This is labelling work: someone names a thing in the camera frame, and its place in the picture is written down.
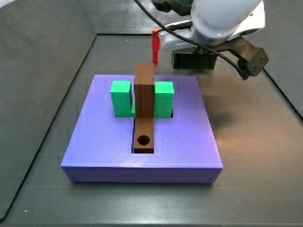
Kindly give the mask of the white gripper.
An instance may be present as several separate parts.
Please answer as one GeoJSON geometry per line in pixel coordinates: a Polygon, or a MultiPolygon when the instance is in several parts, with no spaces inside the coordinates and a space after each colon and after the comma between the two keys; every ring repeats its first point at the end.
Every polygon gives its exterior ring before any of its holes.
{"type": "MultiPolygon", "coordinates": [[[[174,22],[166,25],[166,27],[171,29],[177,35],[207,47],[215,47],[223,44],[237,30],[237,26],[217,27],[205,21],[193,22],[191,20],[174,22]]],[[[194,47],[191,43],[186,42],[167,31],[162,31],[159,37],[165,51],[178,51],[194,47]]]]}

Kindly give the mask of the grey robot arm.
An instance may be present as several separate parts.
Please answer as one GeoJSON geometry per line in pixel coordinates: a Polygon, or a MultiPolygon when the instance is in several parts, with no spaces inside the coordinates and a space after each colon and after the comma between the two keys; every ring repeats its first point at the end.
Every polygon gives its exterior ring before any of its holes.
{"type": "MultiPolygon", "coordinates": [[[[189,28],[178,28],[175,33],[207,47],[215,47],[242,35],[254,34],[266,27],[264,0],[151,0],[162,12],[175,11],[190,15],[189,28]]],[[[169,26],[181,26],[186,22],[169,26]]]]}

